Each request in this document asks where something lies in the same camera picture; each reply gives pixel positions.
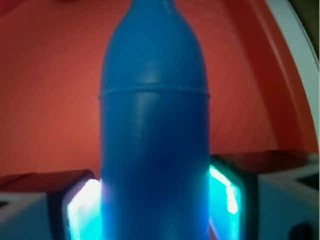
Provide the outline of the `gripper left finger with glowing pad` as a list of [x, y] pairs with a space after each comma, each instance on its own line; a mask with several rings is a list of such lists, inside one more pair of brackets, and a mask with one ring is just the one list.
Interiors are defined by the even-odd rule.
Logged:
[[0, 178], [2, 240], [101, 239], [101, 182], [90, 170]]

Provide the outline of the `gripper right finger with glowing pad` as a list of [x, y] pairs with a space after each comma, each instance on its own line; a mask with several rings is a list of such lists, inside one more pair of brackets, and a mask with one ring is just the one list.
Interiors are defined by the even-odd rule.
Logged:
[[288, 150], [212, 155], [210, 239], [319, 239], [319, 163]]

